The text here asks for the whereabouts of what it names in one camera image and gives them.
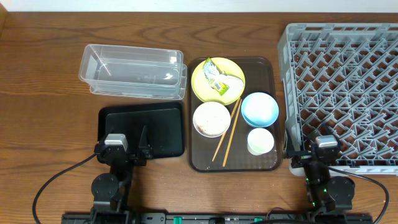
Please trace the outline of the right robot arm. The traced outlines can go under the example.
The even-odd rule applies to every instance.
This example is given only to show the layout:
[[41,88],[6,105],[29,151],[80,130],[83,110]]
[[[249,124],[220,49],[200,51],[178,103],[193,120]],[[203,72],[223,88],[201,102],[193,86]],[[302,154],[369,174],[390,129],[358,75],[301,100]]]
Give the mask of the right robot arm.
[[292,137],[285,132],[285,158],[293,168],[302,168],[306,177],[308,200],[314,209],[306,219],[314,223],[349,223],[355,184],[348,177],[331,176],[329,164],[336,161],[342,142],[330,128],[322,126],[323,134],[315,138],[309,150],[296,151]]

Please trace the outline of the white tissue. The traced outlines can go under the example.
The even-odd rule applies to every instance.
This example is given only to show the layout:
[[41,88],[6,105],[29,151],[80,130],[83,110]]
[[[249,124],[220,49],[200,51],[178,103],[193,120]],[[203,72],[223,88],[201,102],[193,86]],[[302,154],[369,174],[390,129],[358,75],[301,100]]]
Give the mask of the white tissue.
[[237,95],[244,88],[244,83],[242,79],[231,75],[221,74],[219,76],[219,80],[227,86],[227,90],[225,91],[225,93],[229,95]]

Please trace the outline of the green snack wrapper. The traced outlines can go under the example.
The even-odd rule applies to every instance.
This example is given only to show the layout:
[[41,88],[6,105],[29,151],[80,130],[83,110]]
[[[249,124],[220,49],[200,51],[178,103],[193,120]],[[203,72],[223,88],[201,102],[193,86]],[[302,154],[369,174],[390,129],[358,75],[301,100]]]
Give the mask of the green snack wrapper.
[[202,70],[209,86],[216,90],[220,96],[223,96],[228,91],[229,86],[220,80],[221,73],[211,58],[205,60]]

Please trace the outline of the yellow round plate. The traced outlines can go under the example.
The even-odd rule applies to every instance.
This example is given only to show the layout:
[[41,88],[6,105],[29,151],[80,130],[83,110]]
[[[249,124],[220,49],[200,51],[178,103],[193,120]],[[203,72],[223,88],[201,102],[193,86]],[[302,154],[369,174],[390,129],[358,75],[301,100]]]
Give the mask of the yellow round plate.
[[[223,95],[220,95],[207,81],[205,74],[203,73],[203,66],[206,59],[200,60],[191,75],[191,86],[194,94],[202,101],[216,101],[223,105],[230,105],[236,101],[242,94],[245,88],[246,79],[242,68],[230,59],[222,57],[213,57],[210,60],[217,66],[223,77],[226,77],[226,84],[229,89]],[[231,86],[229,81],[233,79],[240,79],[242,85],[237,87],[235,84]]]

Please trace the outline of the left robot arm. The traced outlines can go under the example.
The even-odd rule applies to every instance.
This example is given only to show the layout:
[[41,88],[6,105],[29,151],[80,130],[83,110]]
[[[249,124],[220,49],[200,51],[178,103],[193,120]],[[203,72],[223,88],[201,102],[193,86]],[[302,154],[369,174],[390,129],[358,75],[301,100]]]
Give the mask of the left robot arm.
[[128,149],[125,134],[105,134],[96,144],[97,160],[110,166],[108,173],[97,176],[91,185],[94,196],[90,224],[140,223],[140,215],[128,206],[130,186],[135,166],[145,166],[154,156],[149,144],[148,129],[144,126],[135,150]]

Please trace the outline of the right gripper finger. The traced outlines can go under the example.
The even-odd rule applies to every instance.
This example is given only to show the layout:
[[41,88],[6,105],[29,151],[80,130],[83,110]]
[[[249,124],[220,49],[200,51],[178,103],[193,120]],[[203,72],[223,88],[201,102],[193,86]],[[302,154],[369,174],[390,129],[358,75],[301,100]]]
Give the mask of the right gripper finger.
[[320,134],[322,136],[333,135],[333,130],[326,124],[321,124],[320,126]]
[[284,149],[286,152],[294,152],[294,144],[290,136],[289,130],[285,130],[285,144]]

